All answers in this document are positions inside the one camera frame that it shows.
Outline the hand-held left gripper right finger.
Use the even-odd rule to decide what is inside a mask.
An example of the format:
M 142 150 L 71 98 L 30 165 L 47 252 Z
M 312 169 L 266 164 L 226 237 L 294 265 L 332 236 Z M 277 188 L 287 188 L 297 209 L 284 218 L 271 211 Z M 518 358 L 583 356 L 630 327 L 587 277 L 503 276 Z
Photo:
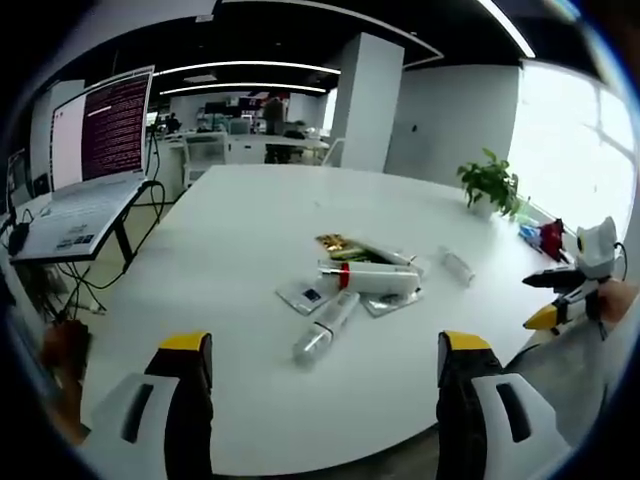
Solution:
M 438 336 L 438 479 L 549 479 L 571 451 L 546 399 L 481 337 Z

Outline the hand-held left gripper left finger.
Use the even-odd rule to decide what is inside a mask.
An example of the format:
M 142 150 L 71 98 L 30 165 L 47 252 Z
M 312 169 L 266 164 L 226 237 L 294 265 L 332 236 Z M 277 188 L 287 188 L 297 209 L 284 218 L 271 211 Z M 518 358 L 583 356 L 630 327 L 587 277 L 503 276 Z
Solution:
M 212 335 L 175 335 L 96 406 L 85 461 L 98 479 L 211 479 Z

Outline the person's right hand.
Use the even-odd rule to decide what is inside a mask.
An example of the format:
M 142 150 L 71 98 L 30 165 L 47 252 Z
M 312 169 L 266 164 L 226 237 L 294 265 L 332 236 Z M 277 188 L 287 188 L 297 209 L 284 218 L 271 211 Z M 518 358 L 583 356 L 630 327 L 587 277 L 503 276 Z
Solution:
M 639 294 L 639 287 L 626 281 L 611 279 L 598 288 L 602 318 L 610 323 L 621 321 Z

